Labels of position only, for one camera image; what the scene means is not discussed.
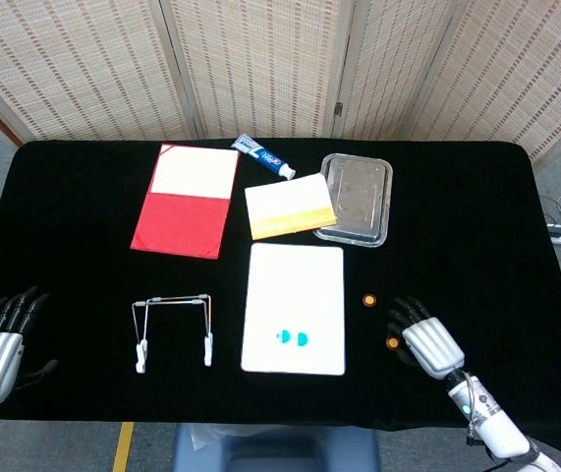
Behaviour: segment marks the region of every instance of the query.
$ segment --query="white paper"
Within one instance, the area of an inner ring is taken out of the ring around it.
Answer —
[[[332,211],[326,179],[312,174],[299,179],[245,189],[250,221],[302,213],[329,207]]]
[[[230,199],[237,150],[169,146],[160,150],[151,193]]]
[[[291,336],[287,342],[285,331]],[[252,245],[241,367],[249,372],[344,374],[341,248]]]

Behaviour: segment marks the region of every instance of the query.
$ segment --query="yellow tape line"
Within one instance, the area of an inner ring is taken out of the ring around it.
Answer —
[[[130,455],[130,445],[132,445],[132,433],[134,432],[134,422],[121,423],[121,433],[119,433],[119,445],[116,447],[114,456],[114,467],[112,472],[125,472],[127,458]]]
[[[330,226],[337,222],[332,208],[319,208],[302,213],[252,221],[252,239],[268,238],[279,234],[297,233],[307,229]]]

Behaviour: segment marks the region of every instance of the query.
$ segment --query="gray carpet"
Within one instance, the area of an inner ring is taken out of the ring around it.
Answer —
[[[0,193],[13,153],[0,138]],[[561,156],[535,171],[542,193],[561,195]],[[557,256],[561,265],[561,249]],[[119,427],[119,423],[1,421],[0,472],[111,470]],[[174,429],[170,424],[136,424],[128,471],[168,471]],[[482,447],[465,446],[465,434],[463,428],[378,433],[382,470],[463,472],[490,467]],[[560,452],[545,445],[542,449],[561,465]],[[510,464],[501,470],[518,468]]]

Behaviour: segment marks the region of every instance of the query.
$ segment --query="toothpaste tube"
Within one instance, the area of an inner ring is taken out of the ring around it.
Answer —
[[[293,176],[296,175],[296,171],[289,167],[289,164],[277,155],[269,152],[248,135],[240,135],[232,144],[232,148],[239,150],[243,154],[250,155],[256,162],[264,165],[272,172],[286,177],[287,180],[293,179]]]

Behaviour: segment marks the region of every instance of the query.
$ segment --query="black tablecloth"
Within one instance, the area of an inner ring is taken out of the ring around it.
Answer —
[[[129,249],[159,143],[31,143],[17,152],[0,201],[0,297],[31,285],[50,293],[27,340],[23,372],[52,358],[59,366],[44,383],[15,392],[0,416],[464,426],[444,384],[384,346],[386,309],[394,296],[413,294],[444,322],[467,367],[523,430],[561,448],[561,274],[523,150],[505,143],[261,142],[298,177],[317,172],[331,152],[393,167],[385,244],[343,246],[346,374],[240,369],[252,244],[243,189],[277,182],[267,169],[241,157],[220,257],[207,261]],[[269,241],[327,244],[310,232]],[[213,297],[212,367],[202,363],[201,317],[158,316],[149,326],[147,373],[138,375],[130,304],[196,293]],[[376,308],[363,306],[366,293],[376,295]]]

